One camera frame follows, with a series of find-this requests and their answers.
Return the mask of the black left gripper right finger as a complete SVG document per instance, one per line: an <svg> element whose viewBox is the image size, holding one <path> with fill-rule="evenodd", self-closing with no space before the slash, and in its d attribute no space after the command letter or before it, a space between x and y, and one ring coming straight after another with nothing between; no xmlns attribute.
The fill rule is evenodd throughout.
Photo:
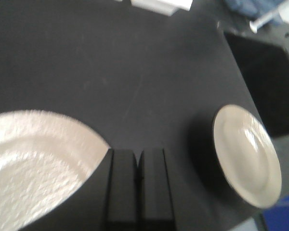
<svg viewBox="0 0 289 231"><path fill-rule="evenodd" d="M140 229L174 231L171 192L163 149L144 149L139 161Z"/></svg>

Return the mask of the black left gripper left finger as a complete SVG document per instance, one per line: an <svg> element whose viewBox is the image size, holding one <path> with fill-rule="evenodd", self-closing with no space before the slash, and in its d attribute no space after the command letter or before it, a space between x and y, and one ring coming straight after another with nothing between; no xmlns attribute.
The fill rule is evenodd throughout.
<svg viewBox="0 0 289 231"><path fill-rule="evenodd" d="M133 151L114 150L108 198L108 231L137 228L137 164Z"/></svg>

